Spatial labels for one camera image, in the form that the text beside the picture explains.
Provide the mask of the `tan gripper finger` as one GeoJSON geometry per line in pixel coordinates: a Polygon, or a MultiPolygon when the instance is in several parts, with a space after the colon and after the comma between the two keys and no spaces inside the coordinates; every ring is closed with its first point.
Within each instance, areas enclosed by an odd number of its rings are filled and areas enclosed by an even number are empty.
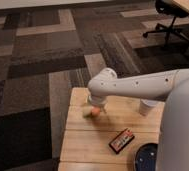
{"type": "Polygon", "coordinates": [[[107,111],[106,111],[105,107],[102,107],[102,112],[103,112],[104,114],[107,114],[107,111]]]}
{"type": "Polygon", "coordinates": [[[92,107],[91,106],[85,106],[82,110],[84,117],[89,117],[92,113],[92,107]]]}

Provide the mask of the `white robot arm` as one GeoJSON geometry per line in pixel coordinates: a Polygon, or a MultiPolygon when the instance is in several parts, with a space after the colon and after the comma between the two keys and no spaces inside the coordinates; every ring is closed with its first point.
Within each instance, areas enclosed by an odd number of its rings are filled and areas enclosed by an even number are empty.
{"type": "Polygon", "coordinates": [[[189,171],[189,68],[119,78],[111,68],[88,82],[88,103],[103,107],[109,96],[162,101],[156,171],[189,171]]]}

